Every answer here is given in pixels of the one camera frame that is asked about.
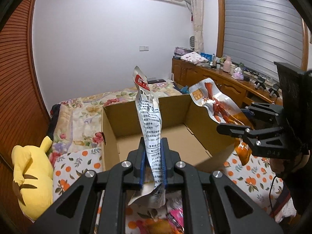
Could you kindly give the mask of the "person right hand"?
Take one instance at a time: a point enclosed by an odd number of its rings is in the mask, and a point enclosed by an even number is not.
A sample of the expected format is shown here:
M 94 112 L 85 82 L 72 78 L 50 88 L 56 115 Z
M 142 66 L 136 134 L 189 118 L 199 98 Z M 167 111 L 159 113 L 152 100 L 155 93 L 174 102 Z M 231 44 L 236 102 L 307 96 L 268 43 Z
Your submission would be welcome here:
M 300 153 L 294 159 L 282 160 L 282 159 L 270 159 L 270 168 L 277 177 L 283 177 L 289 173 L 295 172 L 305 165 L 307 165 L 310 158 L 310 153 Z

